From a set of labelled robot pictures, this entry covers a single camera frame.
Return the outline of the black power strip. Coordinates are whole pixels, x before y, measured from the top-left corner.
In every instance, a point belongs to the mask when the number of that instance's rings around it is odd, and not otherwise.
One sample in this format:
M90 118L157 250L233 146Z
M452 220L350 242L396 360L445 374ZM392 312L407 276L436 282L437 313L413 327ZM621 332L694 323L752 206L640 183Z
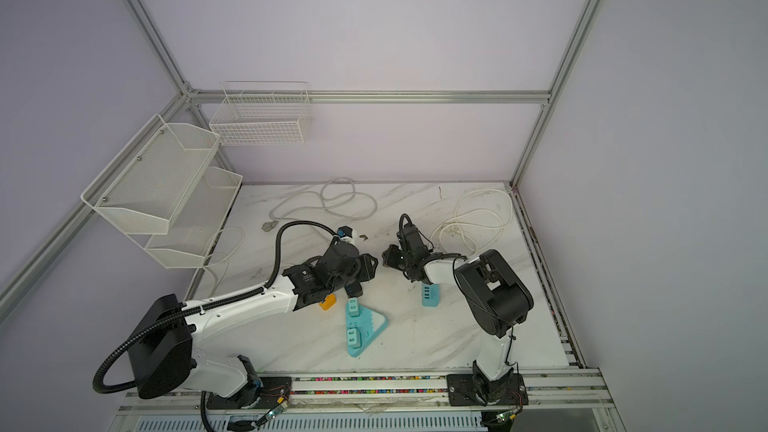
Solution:
M348 298L359 298L363 295L363 288L360 282L355 281L344 287Z

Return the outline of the blue power strip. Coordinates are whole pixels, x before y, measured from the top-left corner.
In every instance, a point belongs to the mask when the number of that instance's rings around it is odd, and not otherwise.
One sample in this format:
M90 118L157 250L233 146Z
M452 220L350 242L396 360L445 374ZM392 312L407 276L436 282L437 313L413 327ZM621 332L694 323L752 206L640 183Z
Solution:
M440 286L438 284L423 284L421 288L421 304L423 307L435 308L440 303Z

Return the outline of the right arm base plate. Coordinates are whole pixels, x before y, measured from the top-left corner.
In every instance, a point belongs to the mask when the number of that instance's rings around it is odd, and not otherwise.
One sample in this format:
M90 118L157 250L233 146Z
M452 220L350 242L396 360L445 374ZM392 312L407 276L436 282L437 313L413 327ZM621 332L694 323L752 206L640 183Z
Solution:
M526 406L529 404L523 376L510 372L496 381L482 374L450 374L446 377L451 406Z

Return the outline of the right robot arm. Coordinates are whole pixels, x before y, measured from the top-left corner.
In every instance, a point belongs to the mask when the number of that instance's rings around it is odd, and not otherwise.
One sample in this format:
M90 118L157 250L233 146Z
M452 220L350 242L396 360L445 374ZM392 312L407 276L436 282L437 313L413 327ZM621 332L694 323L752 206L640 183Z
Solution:
M514 327L534 307L522 279L495 249L473 258L435 251L407 214L399 218L396 237L398 243L382 253L384 265L411 282L456 286L484 333L471 372L447 378L451 404L527 405L527 387L512 360Z

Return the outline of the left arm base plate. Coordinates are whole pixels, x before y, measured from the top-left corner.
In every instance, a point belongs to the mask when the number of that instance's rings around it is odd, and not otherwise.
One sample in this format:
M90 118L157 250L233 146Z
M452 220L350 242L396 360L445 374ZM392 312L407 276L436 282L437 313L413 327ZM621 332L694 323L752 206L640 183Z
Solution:
M270 410L277 405L279 399L287 400L289 398L292 382L293 380L289 376L261 377L259 385L247 382L231 397L221 397L208 393L206 408L208 410Z

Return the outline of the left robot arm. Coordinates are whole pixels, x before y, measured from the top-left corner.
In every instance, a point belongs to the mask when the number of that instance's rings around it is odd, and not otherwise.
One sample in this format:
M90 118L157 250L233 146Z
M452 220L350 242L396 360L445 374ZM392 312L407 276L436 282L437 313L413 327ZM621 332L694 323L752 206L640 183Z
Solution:
M320 304L339 290L351 298L362 295L363 283L375 276L377 258L359 251L350 228L320 228L331 235L323 254L286 270L276 257L261 285L188 302L174 294L156 299L128 338L99 365L93 390L108 395L134 389L145 400L175 390L198 391L206 430L212 428L210 402L237 409L285 402L284 393L269 391L245 354L216 355L210 348L228 332Z

